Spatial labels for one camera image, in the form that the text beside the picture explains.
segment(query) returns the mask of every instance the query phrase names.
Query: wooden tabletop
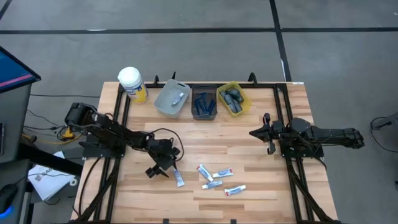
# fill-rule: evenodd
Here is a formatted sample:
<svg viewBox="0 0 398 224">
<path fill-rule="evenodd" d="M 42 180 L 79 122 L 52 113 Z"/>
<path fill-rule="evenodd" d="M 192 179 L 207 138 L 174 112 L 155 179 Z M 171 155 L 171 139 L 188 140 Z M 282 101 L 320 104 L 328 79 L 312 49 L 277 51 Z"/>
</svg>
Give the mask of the wooden tabletop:
<svg viewBox="0 0 398 224">
<path fill-rule="evenodd" d="M 100 113 L 112 113 L 119 83 L 104 83 L 98 105 Z M 290 104 L 294 117 L 313 122 L 310 105 L 303 84 L 288 83 Z M 178 119 L 161 115 L 154 107 L 159 89 L 148 89 L 149 99 L 137 105 L 131 103 L 127 127 L 133 131 L 153 131 L 169 128 L 177 132 L 183 142 L 185 155 L 177 162 L 185 186 L 177 188 L 172 170 L 170 178 L 161 175 L 148 178 L 145 170 L 154 161 L 144 152 L 126 149 L 121 161 L 118 187 L 114 201 L 113 223 L 161 223 L 169 218 L 171 223 L 295 223 L 289 178 L 284 158 L 277 146 L 274 155 L 267 155 L 267 144 L 249 135 L 262 126 L 264 113 L 277 118 L 274 94 L 267 88 L 245 88 L 252 101 L 250 111 L 232 118 L 218 102 L 218 114 L 214 121 L 195 121 L 191 114 L 191 97 L 188 97 Z M 282 109 L 287 121 L 282 93 Z M 159 131 L 156 138 L 171 138 L 172 133 Z M 81 180 L 85 180 L 95 159 L 85 162 Z M 104 159 L 93 170 L 83 196 L 86 208 L 98 192 Z M 224 184 L 215 189 L 202 190 L 207 183 L 196 167 L 203 164 L 211 173 L 233 168 L 234 175 L 222 178 Z M 308 188 L 319 206 L 330 217 L 337 219 L 325 168 L 315 159 L 304 159 Z M 226 198 L 224 189 L 246 185 L 246 190 Z M 306 218 L 303 198 L 299 193 L 301 211 Z M 101 218 L 104 219 L 108 195 L 105 196 Z"/>
</svg>

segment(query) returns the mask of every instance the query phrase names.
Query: white toothpaste tube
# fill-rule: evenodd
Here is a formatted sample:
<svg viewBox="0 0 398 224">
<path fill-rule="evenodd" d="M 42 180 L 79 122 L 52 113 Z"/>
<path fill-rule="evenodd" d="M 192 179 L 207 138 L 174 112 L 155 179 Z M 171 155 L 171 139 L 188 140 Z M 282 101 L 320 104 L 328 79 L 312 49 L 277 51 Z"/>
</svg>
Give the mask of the white toothpaste tube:
<svg viewBox="0 0 398 224">
<path fill-rule="evenodd" d="M 206 170 L 206 168 L 205 168 L 205 166 L 203 166 L 203 164 L 200 164 L 197 167 L 197 170 L 199 171 L 199 173 L 201 173 L 210 182 L 213 181 L 213 178 L 211 177 L 211 174 Z"/>
<path fill-rule="evenodd" d="M 185 185 L 180 171 L 178 171 L 177 169 L 174 169 L 174 176 L 175 176 L 175 180 L 177 180 L 177 187 L 182 187 Z"/>
<path fill-rule="evenodd" d="M 215 181 L 209 182 L 205 185 L 202 185 L 202 189 L 212 189 L 212 188 L 218 187 L 222 184 L 223 184 L 223 182 L 221 180 L 215 180 Z"/>
<path fill-rule="evenodd" d="M 229 197 L 231 195 L 234 195 L 234 194 L 237 194 L 237 193 L 243 191 L 244 189 L 246 189 L 246 185 L 237 186 L 232 189 L 225 189 L 224 192 L 226 194 L 226 197 Z"/>
<path fill-rule="evenodd" d="M 229 169 L 222 170 L 213 174 L 213 177 L 227 177 L 231 175 L 234 175 L 234 172 L 232 172 L 232 168 L 230 167 Z"/>
</svg>

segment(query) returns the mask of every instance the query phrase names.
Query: monitor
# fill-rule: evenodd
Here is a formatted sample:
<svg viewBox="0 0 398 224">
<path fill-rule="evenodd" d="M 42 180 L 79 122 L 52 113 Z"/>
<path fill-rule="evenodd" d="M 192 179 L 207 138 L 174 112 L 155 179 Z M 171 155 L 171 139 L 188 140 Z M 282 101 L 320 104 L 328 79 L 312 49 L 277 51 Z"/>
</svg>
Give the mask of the monitor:
<svg viewBox="0 0 398 224">
<path fill-rule="evenodd" d="M 0 93 L 41 80 L 41 77 L 0 46 Z"/>
</svg>

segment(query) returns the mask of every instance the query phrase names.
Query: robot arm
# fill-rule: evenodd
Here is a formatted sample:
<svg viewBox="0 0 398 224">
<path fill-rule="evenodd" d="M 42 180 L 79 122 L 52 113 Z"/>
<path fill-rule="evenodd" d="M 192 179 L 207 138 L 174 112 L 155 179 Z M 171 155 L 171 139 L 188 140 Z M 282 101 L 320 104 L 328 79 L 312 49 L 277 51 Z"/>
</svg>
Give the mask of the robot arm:
<svg viewBox="0 0 398 224">
<path fill-rule="evenodd" d="M 98 113 L 96 108 L 84 103 L 73 103 L 66 118 L 65 123 L 74 130 L 83 133 L 91 133 L 98 138 L 95 147 L 107 148 L 110 151 L 117 151 L 126 144 L 131 148 L 147 152 L 155 161 L 156 165 L 146 170 L 148 177 L 162 174 L 168 175 L 163 171 L 175 165 L 177 155 L 180 150 L 173 147 L 170 139 L 155 139 L 154 133 L 143 131 L 131 131 L 121 126 L 112 116 Z M 83 147 L 93 147 L 92 142 L 81 142 Z"/>
<path fill-rule="evenodd" d="M 323 157 L 322 145 L 332 144 L 359 149 L 364 146 L 363 137 L 354 128 L 321 129 L 308 121 L 294 118 L 286 127 L 281 121 L 273 121 L 264 115 L 262 128 L 251 131 L 250 135 L 269 142 L 268 154 L 275 152 L 273 139 L 278 139 L 285 157 Z"/>
</svg>

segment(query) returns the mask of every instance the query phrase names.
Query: white plastic container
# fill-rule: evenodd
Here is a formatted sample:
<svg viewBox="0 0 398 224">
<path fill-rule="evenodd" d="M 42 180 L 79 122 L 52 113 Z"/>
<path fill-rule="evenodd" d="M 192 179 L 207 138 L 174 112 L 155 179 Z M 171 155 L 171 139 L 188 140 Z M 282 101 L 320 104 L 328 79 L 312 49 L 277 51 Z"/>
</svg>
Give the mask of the white plastic container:
<svg viewBox="0 0 398 224">
<path fill-rule="evenodd" d="M 136 68 L 122 69 L 119 72 L 118 80 L 133 102 L 144 103 L 148 100 L 148 90 Z"/>
</svg>

